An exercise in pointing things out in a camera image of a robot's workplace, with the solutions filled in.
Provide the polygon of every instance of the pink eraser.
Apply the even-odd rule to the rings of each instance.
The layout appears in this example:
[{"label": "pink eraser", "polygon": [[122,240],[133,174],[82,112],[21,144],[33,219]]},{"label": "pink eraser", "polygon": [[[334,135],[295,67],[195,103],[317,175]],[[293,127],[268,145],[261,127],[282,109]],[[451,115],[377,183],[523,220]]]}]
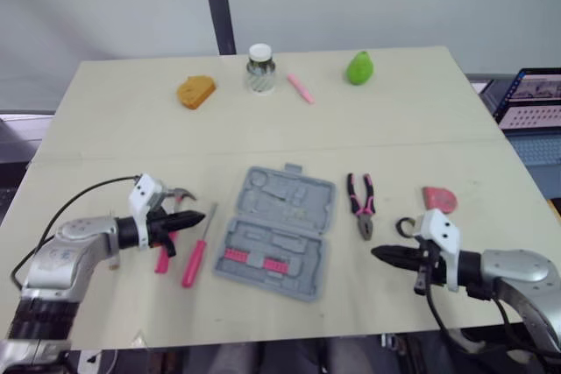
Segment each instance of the pink eraser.
[{"label": "pink eraser", "polygon": [[310,92],[308,92],[308,90],[302,85],[302,83],[298,81],[298,78],[296,78],[295,75],[288,74],[287,78],[290,81],[290,83],[292,83],[292,85],[296,88],[296,90],[300,93],[300,95],[304,100],[306,100],[310,104],[316,102],[314,97],[310,94]]},{"label": "pink eraser", "polygon": [[454,193],[445,188],[423,187],[423,198],[425,208],[438,208],[445,214],[453,212],[458,206],[458,199]]}]

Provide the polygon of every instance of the pink screwdriver handle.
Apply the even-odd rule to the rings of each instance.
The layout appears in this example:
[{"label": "pink screwdriver handle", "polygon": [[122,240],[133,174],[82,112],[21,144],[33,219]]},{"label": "pink screwdriver handle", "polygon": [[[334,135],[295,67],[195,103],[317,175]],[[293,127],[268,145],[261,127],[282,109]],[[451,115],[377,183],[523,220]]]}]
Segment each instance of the pink screwdriver handle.
[{"label": "pink screwdriver handle", "polygon": [[[169,237],[172,241],[175,241],[177,237],[177,231],[170,232]],[[160,257],[158,258],[158,263],[156,263],[156,268],[154,271],[156,273],[167,273],[167,269],[169,268],[169,257],[167,256],[166,247],[160,247]]]},{"label": "pink screwdriver handle", "polygon": [[197,240],[195,249],[189,257],[187,263],[187,268],[183,273],[183,280],[181,281],[181,286],[184,288],[190,288],[195,283],[195,278],[197,272],[199,272],[199,266],[202,262],[202,254],[204,253],[204,248],[207,246],[206,241]]}]

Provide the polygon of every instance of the plastic tool case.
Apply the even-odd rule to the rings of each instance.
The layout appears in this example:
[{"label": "plastic tool case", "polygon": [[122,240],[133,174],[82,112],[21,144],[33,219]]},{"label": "plastic tool case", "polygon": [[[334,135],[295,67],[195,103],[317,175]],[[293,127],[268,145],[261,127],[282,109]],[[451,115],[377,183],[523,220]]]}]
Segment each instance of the plastic tool case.
[{"label": "plastic tool case", "polygon": [[322,290],[325,241],[335,206],[333,183],[253,166],[218,251],[215,272],[298,300]]}]

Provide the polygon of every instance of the pink object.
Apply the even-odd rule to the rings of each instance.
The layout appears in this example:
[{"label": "pink object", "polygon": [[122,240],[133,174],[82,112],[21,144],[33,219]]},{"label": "pink object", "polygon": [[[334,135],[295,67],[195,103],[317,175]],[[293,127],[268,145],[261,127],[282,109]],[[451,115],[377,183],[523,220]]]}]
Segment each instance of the pink object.
[{"label": "pink object", "polygon": [[458,206],[454,193],[445,188],[423,187],[423,198],[426,209],[438,208],[445,214],[453,212]]},{"label": "pink object", "polygon": [[227,258],[228,260],[234,260],[239,263],[245,263],[247,261],[247,255],[248,253],[246,253],[245,251],[226,249],[224,258]]},{"label": "pink object", "polygon": [[[246,263],[248,255],[249,253],[245,251],[226,249],[224,258],[227,258],[228,260],[234,260],[235,262],[239,263]],[[288,263],[278,262],[277,260],[274,260],[272,258],[266,258],[263,261],[263,269],[267,269],[268,271],[272,272],[283,273],[286,275],[288,273]]]},{"label": "pink object", "polygon": [[288,80],[292,85],[296,88],[296,90],[300,93],[302,98],[306,100],[308,103],[313,104],[316,102],[314,97],[310,94],[310,92],[302,85],[298,78],[294,74],[288,74]]},{"label": "pink object", "polygon": [[[170,232],[169,237],[172,241],[175,241],[177,238],[177,231]],[[166,247],[160,247],[160,256],[158,257],[158,263],[156,263],[156,268],[154,271],[156,273],[167,273],[167,269],[169,267],[169,257],[167,256]]]},{"label": "pink object", "polygon": [[181,280],[181,286],[184,288],[190,288],[195,283],[196,274],[199,272],[199,267],[202,262],[202,255],[204,254],[204,249],[207,246],[207,242],[204,240],[197,240],[195,249],[189,257],[187,267],[183,273],[183,279]]},{"label": "pink object", "polygon": [[271,258],[265,259],[265,262],[263,262],[263,267],[268,271],[283,273],[285,275],[288,273],[288,263],[277,262],[276,260],[272,260]]}]

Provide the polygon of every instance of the pink pliers handle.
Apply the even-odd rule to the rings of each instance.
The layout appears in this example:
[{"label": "pink pliers handle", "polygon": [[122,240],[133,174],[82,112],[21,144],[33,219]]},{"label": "pink pliers handle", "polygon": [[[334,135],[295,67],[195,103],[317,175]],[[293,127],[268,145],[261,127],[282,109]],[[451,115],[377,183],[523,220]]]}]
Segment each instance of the pink pliers handle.
[{"label": "pink pliers handle", "polygon": [[357,195],[354,192],[354,174],[349,173],[347,175],[347,193],[349,194],[349,199],[351,200],[351,212],[358,216],[360,214],[374,215],[376,213],[376,208],[374,207],[374,187],[372,184],[372,179],[370,174],[365,174],[363,176],[366,185],[366,204],[362,208],[357,199]]}]

